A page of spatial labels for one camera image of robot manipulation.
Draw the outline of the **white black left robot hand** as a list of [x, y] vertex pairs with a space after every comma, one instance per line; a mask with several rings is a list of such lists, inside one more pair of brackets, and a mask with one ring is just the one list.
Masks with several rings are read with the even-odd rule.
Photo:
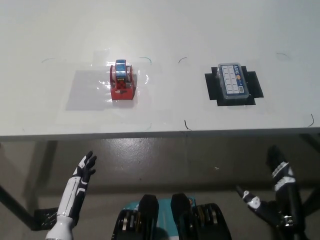
[[71, 218], [76, 225], [80, 218], [80, 211], [86, 196], [91, 176], [96, 172], [93, 169], [97, 157], [89, 151], [78, 163], [64, 189], [57, 216]]

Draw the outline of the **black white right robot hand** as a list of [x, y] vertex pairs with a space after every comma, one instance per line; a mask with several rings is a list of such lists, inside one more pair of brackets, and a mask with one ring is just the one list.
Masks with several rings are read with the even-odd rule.
[[263, 201], [257, 195], [236, 186], [249, 210], [273, 227], [305, 229], [305, 217], [296, 177], [279, 147], [268, 148], [266, 164], [270, 168], [275, 201]]

